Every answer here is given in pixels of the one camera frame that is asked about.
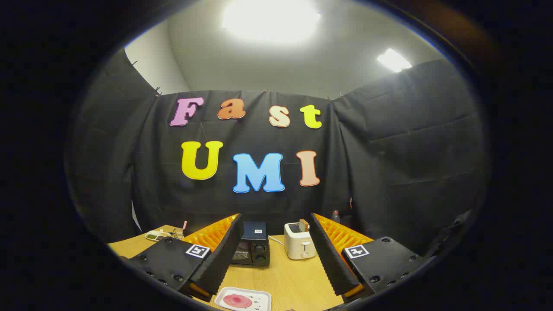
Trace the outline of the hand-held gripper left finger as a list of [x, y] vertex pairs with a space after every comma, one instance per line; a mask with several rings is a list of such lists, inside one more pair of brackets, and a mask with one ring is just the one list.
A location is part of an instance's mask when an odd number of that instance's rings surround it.
[[161, 236], [124, 263], [183, 295], [209, 302], [219, 291], [243, 234], [235, 214], [182, 239]]

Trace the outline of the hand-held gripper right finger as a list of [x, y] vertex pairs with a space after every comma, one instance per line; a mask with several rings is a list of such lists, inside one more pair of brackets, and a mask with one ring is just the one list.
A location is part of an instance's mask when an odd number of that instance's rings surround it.
[[368, 238], [315, 213], [309, 232], [334, 293], [345, 303], [400, 285], [428, 260], [393, 238]]

